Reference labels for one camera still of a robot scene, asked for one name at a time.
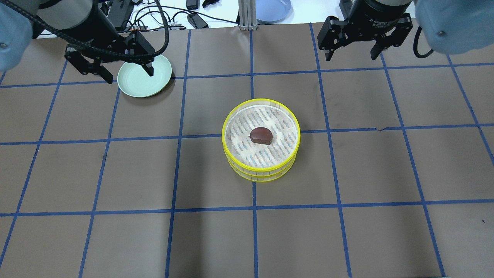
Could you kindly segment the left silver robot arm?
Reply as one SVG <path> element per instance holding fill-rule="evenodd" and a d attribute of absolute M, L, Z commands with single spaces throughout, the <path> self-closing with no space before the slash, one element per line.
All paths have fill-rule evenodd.
<path fill-rule="evenodd" d="M 104 64 L 124 61 L 152 77 L 158 53 L 136 31 L 122 36 L 108 16 L 97 0 L 2 0 L 1 71 L 16 67 L 36 34 L 48 30 L 67 42 L 64 58 L 82 75 L 111 84 Z"/>

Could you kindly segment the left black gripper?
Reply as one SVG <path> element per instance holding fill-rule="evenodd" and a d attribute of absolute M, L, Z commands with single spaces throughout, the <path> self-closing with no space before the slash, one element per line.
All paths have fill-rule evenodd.
<path fill-rule="evenodd" d="M 113 84 L 111 74 L 101 62 L 125 61 L 141 65 L 148 76 L 154 76 L 155 49 L 138 31 L 126 37 L 118 33 L 97 4 L 92 4 L 81 23 L 64 29 L 64 34 L 77 40 L 67 46 L 65 59 L 80 74 L 93 74 Z"/>

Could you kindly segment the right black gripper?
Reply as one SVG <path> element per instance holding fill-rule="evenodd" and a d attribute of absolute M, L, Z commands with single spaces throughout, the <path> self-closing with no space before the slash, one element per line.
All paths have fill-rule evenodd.
<path fill-rule="evenodd" d="M 324 51 L 329 62 L 345 37 L 365 41 L 377 36 L 370 50 L 372 60 L 376 60 L 382 51 L 401 46 L 411 32 L 411 16 L 405 13 L 410 3 L 410 0 L 341 0 L 339 7 L 344 20 L 335 16 L 326 18 L 317 35 L 318 49 Z"/>

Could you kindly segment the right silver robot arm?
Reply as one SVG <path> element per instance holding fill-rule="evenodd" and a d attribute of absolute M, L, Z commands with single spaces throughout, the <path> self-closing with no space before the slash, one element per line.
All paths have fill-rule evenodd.
<path fill-rule="evenodd" d="M 492 0 L 341 0 L 344 19 L 328 16 L 316 42 L 326 61 L 335 51 L 354 42 L 375 44 L 372 60 L 390 47 L 401 46 L 413 28 L 406 12 L 414 4 L 418 29 L 413 54 L 420 59 L 432 53 L 462 54 L 493 44 Z"/>

